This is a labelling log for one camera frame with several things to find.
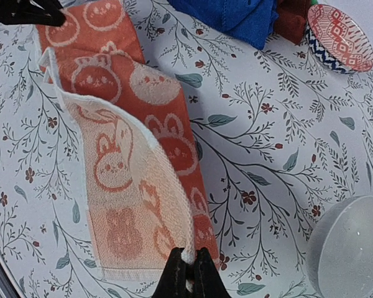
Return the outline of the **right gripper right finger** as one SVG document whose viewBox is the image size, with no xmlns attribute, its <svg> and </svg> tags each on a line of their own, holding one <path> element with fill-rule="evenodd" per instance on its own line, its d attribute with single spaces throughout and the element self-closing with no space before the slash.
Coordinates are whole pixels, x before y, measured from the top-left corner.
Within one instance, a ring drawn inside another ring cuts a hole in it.
<svg viewBox="0 0 373 298">
<path fill-rule="evenodd" d="M 207 248 L 197 251 L 193 265 L 195 298 L 230 298 Z"/>
</svg>

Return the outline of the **orange bunny towel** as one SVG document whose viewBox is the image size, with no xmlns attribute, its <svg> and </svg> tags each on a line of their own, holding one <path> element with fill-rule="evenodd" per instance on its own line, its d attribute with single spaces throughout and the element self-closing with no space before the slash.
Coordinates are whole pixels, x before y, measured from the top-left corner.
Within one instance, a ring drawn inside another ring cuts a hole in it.
<svg viewBox="0 0 373 298">
<path fill-rule="evenodd" d="M 65 10 L 36 26 L 39 63 L 80 128 L 87 219 L 103 276 L 160 275 L 173 248 L 187 263 L 219 250 L 181 84 L 145 64 L 121 1 Z"/>
</svg>

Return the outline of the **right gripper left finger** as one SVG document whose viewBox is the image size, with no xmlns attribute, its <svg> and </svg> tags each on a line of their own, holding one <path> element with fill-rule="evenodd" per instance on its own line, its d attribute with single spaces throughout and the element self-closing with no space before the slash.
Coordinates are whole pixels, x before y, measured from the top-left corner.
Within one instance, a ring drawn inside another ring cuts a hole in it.
<svg viewBox="0 0 373 298">
<path fill-rule="evenodd" d="M 187 264 L 182 260 L 183 248 L 173 248 L 152 298 L 185 298 Z"/>
</svg>

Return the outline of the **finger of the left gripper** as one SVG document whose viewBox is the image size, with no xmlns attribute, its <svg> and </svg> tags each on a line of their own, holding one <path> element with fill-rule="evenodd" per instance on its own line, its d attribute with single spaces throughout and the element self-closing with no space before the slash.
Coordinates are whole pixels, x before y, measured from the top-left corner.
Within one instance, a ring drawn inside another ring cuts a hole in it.
<svg viewBox="0 0 373 298">
<path fill-rule="evenodd" d="M 62 9 L 59 1 L 0 0 L 0 23 L 61 27 L 65 23 Z"/>
</svg>

